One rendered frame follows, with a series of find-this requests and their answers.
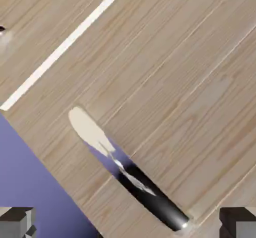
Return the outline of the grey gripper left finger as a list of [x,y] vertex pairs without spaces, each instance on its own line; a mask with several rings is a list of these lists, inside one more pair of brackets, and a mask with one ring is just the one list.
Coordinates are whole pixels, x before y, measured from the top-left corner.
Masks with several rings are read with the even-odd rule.
[[37,238],[36,209],[11,207],[0,216],[0,238]]

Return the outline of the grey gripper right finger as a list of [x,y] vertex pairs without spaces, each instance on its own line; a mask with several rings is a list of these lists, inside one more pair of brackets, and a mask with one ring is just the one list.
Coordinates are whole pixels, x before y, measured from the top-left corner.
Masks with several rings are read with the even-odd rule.
[[222,207],[219,220],[219,238],[256,238],[256,214],[245,207]]

